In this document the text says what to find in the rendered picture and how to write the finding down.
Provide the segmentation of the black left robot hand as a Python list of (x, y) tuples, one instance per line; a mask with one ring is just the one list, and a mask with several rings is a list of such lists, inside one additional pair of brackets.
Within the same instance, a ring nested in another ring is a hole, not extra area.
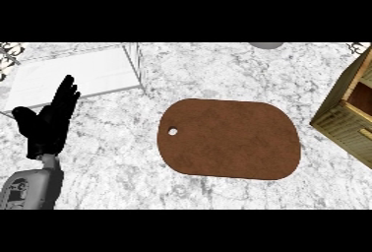
[(56, 156), (60, 153), (78, 98), (79, 91), (74, 84), (74, 77), (66, 75), (51, 102), (40, 112), (34, 112), (25, 106), (13, 108), (12, 114), (17, 122), (19, 133), (28, 139), (28, 159), (37, 159), (43, 155)]

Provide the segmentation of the brown wooden cutting board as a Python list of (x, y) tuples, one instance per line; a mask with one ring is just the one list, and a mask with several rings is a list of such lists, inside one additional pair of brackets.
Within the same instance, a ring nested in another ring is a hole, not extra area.
[(292, 120), (264, 102), (178, 100), (161, 116), (156, 145), (167, 165), (187, 175), (277, 180), (301, 159)]

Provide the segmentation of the grey round object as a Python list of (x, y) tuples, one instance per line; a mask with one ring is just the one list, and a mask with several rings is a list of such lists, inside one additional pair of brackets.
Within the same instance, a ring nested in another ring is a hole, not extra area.
[(249, 45), (260, 49), (276, 49), (283, 45), (283, 42), (249, 42)]

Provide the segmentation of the wooden drawer front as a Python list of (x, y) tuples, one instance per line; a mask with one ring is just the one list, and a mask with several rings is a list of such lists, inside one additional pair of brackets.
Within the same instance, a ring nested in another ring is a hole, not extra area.
[(372, 169), (372, 116), (342, 100), (311, 126)]

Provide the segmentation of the wooden cabinet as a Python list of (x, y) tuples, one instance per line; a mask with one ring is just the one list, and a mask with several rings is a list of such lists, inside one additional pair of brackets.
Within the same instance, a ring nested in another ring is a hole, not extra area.
[(372, 116), (372, 45), (342, 71), (314, 117), (342, 100)]

